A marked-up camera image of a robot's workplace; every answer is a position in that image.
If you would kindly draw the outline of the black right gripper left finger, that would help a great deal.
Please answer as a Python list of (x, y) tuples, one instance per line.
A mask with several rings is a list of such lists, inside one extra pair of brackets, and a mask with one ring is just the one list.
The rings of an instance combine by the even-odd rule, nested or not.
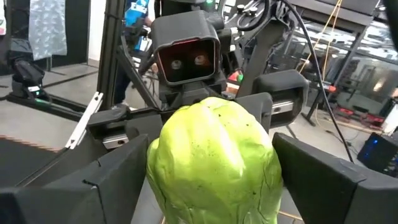
[(86, 137), (26, 186), (0, 188), (0, 224), (130, 224), (148, 145), (144, 134), (108, 151)]

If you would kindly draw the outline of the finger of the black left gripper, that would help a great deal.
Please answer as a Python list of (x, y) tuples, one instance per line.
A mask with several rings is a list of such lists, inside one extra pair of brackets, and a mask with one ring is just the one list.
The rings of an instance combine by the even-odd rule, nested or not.
[(126, 136), (133, 140), (141, 134), (146, 134), (149, 142), (160, 136), (163, 127), (162, 117), (153, 111), (132, 111), (127, 115)]
[(272, 116), (272, 97), (269, 93), (242, 96), (236, 98), (235, 102), (251, 113), (266, 132), (269, 132)]

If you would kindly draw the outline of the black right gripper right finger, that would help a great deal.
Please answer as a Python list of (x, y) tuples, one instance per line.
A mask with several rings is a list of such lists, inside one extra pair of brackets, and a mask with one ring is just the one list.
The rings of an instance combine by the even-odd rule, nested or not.
[(305, 224), (398, 224), (398, 179), (283, 133), (272, 145)]

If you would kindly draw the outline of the green bell pepper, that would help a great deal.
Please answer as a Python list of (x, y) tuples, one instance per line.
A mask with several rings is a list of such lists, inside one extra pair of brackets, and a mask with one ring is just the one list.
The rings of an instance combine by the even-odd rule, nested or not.
[(282, 169), (271, 139), (234, 101), (178, 109), (147, 150), (166, 224), (277, 224)]

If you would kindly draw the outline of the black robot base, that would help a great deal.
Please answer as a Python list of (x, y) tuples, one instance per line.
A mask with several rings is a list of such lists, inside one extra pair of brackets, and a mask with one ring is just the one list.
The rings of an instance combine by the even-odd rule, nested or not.
[(36, 64), (18, 58), (11, 68), (14, 72), (11, 77), (12, 91), (6, 95), (7, 101), (72, 121), (79, 121), (83, 116), (86, 105), (45, 91), (45, 72)]

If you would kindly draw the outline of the black computer with blue light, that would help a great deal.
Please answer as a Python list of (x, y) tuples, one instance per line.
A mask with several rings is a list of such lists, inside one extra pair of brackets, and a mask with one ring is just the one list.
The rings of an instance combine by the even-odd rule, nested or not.
[(357, 159), (371, 170), (398, 178), (398, 139), (372, 133)]

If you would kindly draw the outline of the black hazard-striped floor mat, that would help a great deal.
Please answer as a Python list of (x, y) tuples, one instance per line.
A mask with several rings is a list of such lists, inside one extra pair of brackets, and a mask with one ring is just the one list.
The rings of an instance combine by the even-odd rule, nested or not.
[(18, 185), (57, 153), (57, 149), (0, 135), (0, 188)]

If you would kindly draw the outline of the black metal workbench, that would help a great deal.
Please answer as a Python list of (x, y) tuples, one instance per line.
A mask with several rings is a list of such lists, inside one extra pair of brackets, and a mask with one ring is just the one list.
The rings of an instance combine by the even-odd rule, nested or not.
[(336, 114), (379, 129), (395, 103), (398, 51), (382, 0), (290, 0), (317, 43)]

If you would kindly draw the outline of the person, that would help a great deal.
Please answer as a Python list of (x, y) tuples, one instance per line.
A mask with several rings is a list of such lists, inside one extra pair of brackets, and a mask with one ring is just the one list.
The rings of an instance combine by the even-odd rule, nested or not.
[[(150, 0), (126, 0), (124, 18), (128, 27), (133, 26), (139, 19), (143, 19), (144, 25), (150, 27), (152, 20), (149, 17), (149, 1)], [(125, 102), (126, 90), (131, 82), (121, 64), (119, 63), (118, 65), (113, 110), (128, 106)]]

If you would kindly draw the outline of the grey patterned hanging cloth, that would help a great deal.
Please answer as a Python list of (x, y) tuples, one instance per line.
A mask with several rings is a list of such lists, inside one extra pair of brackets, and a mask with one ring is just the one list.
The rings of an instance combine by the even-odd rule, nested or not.
[(30, 0), (29, 43), (33, 60), (67, 54), (65, 0)]

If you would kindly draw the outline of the black aluminium table frame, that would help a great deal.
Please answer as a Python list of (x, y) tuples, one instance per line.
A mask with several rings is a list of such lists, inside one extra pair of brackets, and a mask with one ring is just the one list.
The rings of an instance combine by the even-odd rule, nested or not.
[(136, 70), (134, 61), (126, 48), (126, 41), (122, 33), (125, 2), (126, 0), (106, 0), (97, 81), (97, 91), (103, 94), (100, 109), (109, 109), (114, 104), (116, 78), (120, 66), (129, 76), (145, 104), (149, 107), (158, 108), (159, 105), (155, 98), (141, 79), (141, 76), (155, 62), (155, 58), (149, 56), (148, 59), (142, 60), (139, 69)]

